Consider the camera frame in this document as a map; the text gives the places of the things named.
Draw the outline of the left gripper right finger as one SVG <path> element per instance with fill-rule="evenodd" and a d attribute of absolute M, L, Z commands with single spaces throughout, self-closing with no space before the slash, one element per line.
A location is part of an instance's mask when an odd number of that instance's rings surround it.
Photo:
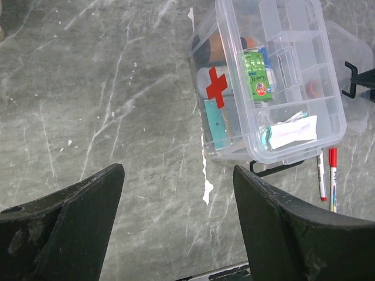
<path fill-rule="evenodd" d="M 254 280 L 373 280 L 374 222 L 333 213 L 233 170 Z"/>

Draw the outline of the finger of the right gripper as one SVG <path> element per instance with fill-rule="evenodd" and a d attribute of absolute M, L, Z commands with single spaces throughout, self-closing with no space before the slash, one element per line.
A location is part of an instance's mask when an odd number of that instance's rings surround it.
<path fill-rule="evenodd" d="M 362 86 L 370 90 L 369 100 L 374 102 L 374 69 L 358 73 L 357 67 L 352 69 L 350 78 L 350 98 L 354 99 L 356 96 L 356 87 Z"/>

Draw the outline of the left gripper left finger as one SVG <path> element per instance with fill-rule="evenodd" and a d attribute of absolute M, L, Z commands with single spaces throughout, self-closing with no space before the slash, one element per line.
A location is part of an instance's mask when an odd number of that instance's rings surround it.
<path fill-rule="evenodd" d="M 124 178 L 113 164 L 1 211 L 1 280 L 98 280 Z"/>

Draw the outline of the clear box lid black handle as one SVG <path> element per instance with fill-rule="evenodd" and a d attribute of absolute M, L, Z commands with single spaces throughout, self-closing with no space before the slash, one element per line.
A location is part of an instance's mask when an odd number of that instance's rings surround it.
<path fill-rule="evenodd" d="M 370 108 L 374 107 L 374 90 L 353 84 L 352 77 L 370 71 L 373 66 L 371 48 L 333 21 L 326 22 L 330 49 L 342 95 L 349 134 L 366 131 Z"/>

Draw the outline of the small orange round tin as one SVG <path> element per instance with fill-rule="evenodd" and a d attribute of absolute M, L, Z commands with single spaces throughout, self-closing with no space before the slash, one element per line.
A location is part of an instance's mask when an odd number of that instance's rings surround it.
<path fill-rule="evenodd" d="M 322 96 L 321 87 L 318 80 L 311 80 L 307 82 L 305 91 L 309 98 L 319 98 Z"/>

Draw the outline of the clear compartment tray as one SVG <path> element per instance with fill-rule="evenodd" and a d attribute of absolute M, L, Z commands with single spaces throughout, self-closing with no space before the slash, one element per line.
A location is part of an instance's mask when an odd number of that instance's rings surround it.
<path fill-rule="evenodd" d="M 315 157 L 338 143 L 346 119 L 319 1 L 216 1 L 217 27 L 223 42 L 243 141 L 217 156 L 272 164 Z M 250 97 L 244 53 L 265 46 L 276 77 L 268 102 Z M 322 96 L 309 98 L 307 82 L 318 80 Z M 276 150 L 261 143 L 260 127 L 284 122 L 299 111 L 317 116 L 317 140 L 293 142 Z"/>

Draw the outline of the white teal bandage wrappers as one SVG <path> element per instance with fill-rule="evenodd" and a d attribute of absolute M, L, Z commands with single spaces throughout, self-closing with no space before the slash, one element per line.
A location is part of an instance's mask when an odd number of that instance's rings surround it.
<path fill-rule="evenodd" d="M 299 111 L 284 122 L 260 127 L 261 143 L 266 150 L 276 150 L 293 142 L 317 140 L 317 116 Z"/>

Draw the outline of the clear plastic medicine box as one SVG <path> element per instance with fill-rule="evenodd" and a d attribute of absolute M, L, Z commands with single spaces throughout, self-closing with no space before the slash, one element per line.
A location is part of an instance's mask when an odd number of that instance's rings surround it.
<path fill-rule="evenodd" d="M 230 84 L 226 58 L 224 61 L 218 61 L 213 64 L 201 66 L 198 65 L 193 58 L 193 53 L 196 51 L 198 46 L 195 49 L 192 49 L 193 38 L 196 35 L 199 35 L 201 41 L 204 42 L 212 34 L 216 32 L 219 33 L 216 21 L 215 3 L 216 1 L 213 2 L 207 14 L 201 20 L 193 35 L 189 39 L 186 46 L 186 54 L 190 61 L 193 78 L 195 80 L 195 87 L 197 90 L 197 98 L 202 111 L 202 122 L 206 138 L 205 147 L 207 153 L 215 159 L 224 159 L 218 157 L 217 153 L 226 150 L 228 147 L 224 150 L 215 150 L 209 129 L 204 101 L 215 100 L 217 108 L 222 109 L 224 107 L 224 98 L 229 95 L 234 96 Z"/>

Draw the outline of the green small sachet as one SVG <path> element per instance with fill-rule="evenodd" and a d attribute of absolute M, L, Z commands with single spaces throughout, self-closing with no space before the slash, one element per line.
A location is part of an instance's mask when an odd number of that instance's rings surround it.
<path fill-rule="evenodd" d="M 243 59 L 248 74 L 250 97 L 254 102 L 270 101 L 271 87 L 263 54 L 250 50 L 244 53 Z"/>

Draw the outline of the brown bottle orange cap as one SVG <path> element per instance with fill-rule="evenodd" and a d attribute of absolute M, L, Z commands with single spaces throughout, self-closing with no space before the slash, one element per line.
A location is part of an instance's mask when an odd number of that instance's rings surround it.
<path fill-rule="evenodd" d="M 204 42 L 201 41 L 199 35 L 196 35 L 193 38 L 192 49 L 197 46 L 193 58 L 198 65 L 204 66 L 225 60 L 223 42 L 218 32 L 212 34 Z"/>

